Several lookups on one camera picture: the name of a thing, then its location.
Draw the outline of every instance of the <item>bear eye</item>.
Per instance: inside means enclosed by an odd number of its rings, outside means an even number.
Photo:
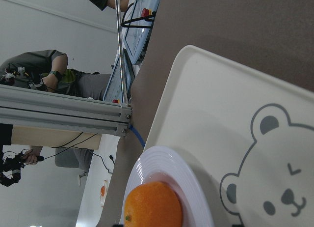
[[[290,172],[290,175],[295,175],[301,172],[301,169],[292,169],[292,166],[290,163],[288,163],[288,170]]]
[[[264,207],[265,212],[268,215],[270,215],[270,216],[275,215],[276,209],[275,209],[275,206],[271,202],[269,202],[269,201],[264,202],[263,207]]]

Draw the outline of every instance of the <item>white tray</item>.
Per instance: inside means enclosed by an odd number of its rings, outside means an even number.
[[[312,226],[313,112],[312,92],[186,46],[145,149],[163,145],[185,159],[216,226]]]

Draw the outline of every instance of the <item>wristwatch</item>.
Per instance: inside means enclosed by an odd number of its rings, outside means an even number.
[[[62,79],[62,75],[58,71],[51,71],[49,74],[54,74],[57,77],[58,82]]]

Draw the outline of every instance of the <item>desk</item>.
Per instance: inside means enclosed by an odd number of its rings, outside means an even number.
[[[113,160],[116,159],[119,138],[114,135],[102,135],[99,149],[94,151],[94,154],[102,156],[110,172],[113,171],[114,165],[109,156],[112,155]],[[76,227],[92,227],[98,223],[103,210],[100,200],[100,189],[104,185],[104,180],[107,180],[109,185],[111,174],[105,169],[100,157],[93,155]]]
[[[172,63],[192,44],[314,91],[314,0],[161,0],[132,85],[131,123],[147,139]],[[117,148],[99,227],[118,223],[130,171],[143,148],[128,132]]]

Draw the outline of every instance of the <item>hand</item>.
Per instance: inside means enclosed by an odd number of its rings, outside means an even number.
[[[41,148],[38,148],[38,149],[35,148],[35,149],[31,149],[31,150],[26,151],[24,156],[22,157],[25,160],[24,164],[36,165],[37,164],[37,157],[36,156],[40,156],[40,152],[41,152]]]
[[[54,74],[49,74],[43,78],[44,84],[47,86],[48,92],[54,92],[58,86],[58,79]]]

